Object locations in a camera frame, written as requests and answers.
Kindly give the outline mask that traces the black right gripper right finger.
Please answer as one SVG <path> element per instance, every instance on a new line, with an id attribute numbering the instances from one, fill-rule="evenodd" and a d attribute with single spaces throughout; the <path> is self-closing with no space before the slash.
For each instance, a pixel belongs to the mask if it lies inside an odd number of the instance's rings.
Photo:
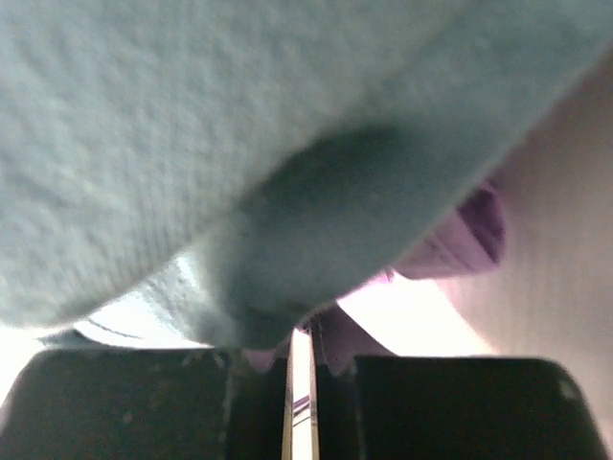
<path id="1" fill-rule="evenodd" d="M 310 325 L 323 459 L 605 459 L 579 386 L 519 357 L 354 354 Z"/>

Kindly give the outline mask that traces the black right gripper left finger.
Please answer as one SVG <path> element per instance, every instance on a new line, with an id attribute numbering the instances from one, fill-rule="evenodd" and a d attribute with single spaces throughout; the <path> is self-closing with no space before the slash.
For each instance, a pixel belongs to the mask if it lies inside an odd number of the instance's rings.
<path id="1" fill-rule="evenodd" d="M 278 459 L 285 360 L 236 352 L 55 349 L 1 410 L 1 455 L 38 459 Z"/>

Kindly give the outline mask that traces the lilac cloth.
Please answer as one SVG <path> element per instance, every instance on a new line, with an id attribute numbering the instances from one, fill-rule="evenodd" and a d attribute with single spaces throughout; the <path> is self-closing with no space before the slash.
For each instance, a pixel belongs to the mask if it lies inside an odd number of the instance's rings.
<path id="1" fill-rule="evenodd" d="M 506 249 L 506 221 L 493 183 L 477 187 L 424 241 L 395 264 L 341 299 L 364 298 L 377 287 L 408 280 L 444 279 L 492 270 Z M 340 374 L 354 357 L 395 353 L 368 333 L 335 302 L 299 325 L 311 333 L 315 363 Z"/>

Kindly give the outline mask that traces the blue-grey cloth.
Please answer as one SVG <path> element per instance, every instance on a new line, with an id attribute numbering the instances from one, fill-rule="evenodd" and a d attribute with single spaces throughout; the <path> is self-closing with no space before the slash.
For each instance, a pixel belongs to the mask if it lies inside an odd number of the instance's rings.
<path id="1" fill-rule="evenodd" d="M 612 42 L 608 1 L 5 1 L 1 324 L 188 255 L 268 348 L 454 209 Z"/>

